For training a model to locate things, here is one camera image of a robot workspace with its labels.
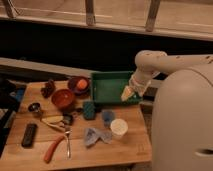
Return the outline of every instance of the orange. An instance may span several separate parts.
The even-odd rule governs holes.
[[[85,90],[88,86],[88,83],[85,79],[80,79],[76,85],[78,90]]]

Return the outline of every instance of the wooden table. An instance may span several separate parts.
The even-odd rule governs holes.
[[[29,104],[39,102],[44,110],[44,115],[60,115],[60,112],[51,103],[51,99],[44,99],[41,96],[40,88],[43,85],[44,83],[40,82],[29,83],[27,86],[0,159],[1,170],[57,170],[151,161],[151,145],[143,115],[139,105],[131,105],[109,107],[114,111],[116,118],[123,118],[128,123],[129,130],[122,139],[112,139],[110,144],[98,141],[91,148],[86,148],[83,141],[85,128],[95,127],[103,131],[107,131],[107,128],[104,127],[99,113],[96,119],[91,121],[84,120],[80,115],[71,126],[72,157],[67,158],[66,141],[62,141],[57,147],[52,161],[46,164],[43,157],[47,148],[62,133],[41,123],[27,110]],[[56,82],[56,87],[57,89],[66,88],[67,81]],[[38,130],[33,148],[25,149],[21,146],[21,141],[26,124],[29,122],[35,122]]]

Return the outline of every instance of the green tray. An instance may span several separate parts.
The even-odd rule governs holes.
[[[91,74],[91,97],[95,104],[137,104],[142,99],[137,94],[121,101],[124,87],[128,85],[132,71],[94,72]]]

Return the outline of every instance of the gray towel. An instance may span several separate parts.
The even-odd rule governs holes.
[[[109,143],[112,139],[112,133],[103,132],[96,128],[85,129],[84,144],[86,147],[94,145],[98,139],[101,139],[105,143]]]

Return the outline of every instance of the remote control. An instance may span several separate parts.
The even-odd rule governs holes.
[[[33,139],[35,137],[37,125],[35,123],[29,123],[26,126],[24,137],[22,140],[22,147],[31,147],[33,143]]]

